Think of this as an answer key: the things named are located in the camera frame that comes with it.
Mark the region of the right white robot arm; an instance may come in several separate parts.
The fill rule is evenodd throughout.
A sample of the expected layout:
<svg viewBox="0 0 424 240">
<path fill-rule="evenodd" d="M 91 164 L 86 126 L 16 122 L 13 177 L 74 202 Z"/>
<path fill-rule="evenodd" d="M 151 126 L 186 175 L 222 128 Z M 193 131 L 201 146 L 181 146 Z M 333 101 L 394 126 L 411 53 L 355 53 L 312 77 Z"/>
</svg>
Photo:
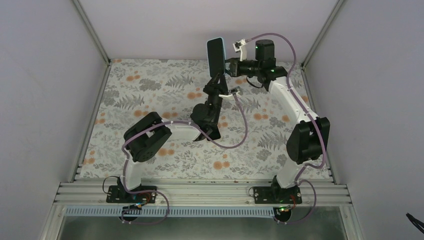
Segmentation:
<svg viewBox="0 0 424 240">
<path fill-rule="evenodd" d="M 234 42 L 239 57 L 227 60 L 227 74 L 231 77 L 255 77 L 284 110 L 293 124 L 286 142 L 289 157 L 281 170 L 273 177 L 270 186 L 256 186 L 252 196 L 256 204 L 300 204 L 300 185 L 305 182 L 301 175 L 307 168 L 321 169 L 324 164 L 314 165 L 326 153 L 330 121 L 319 117 L 296 91 L 290 70 L 276 64 L 275 45 L 270 39 L 255 42 L 255 59 L 247 59 L 246 39 Z"/>
</svg>

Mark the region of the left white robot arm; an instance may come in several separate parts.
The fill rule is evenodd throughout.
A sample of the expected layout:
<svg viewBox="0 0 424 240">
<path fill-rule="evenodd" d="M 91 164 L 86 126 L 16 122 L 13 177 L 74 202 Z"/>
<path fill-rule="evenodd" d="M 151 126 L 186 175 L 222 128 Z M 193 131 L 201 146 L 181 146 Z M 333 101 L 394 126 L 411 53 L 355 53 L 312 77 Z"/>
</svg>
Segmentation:
<svg viewBox="0 0 424 240">
<path fill-rule="evenodd" d="M 108 188 L 107 203 L 154 203 L 157 187 L 142 185 L 142 164 L 152 159 L 166 142 L 218 140 L 223 98 L 228 94 L 225 76 L 217 74 L 203 88 L 207 100 L 194 106 L 188 122 L 171 121 L 157 112 L 148 113 L 123 135 L 126 155 L 122 176 Z"/>
</svg>

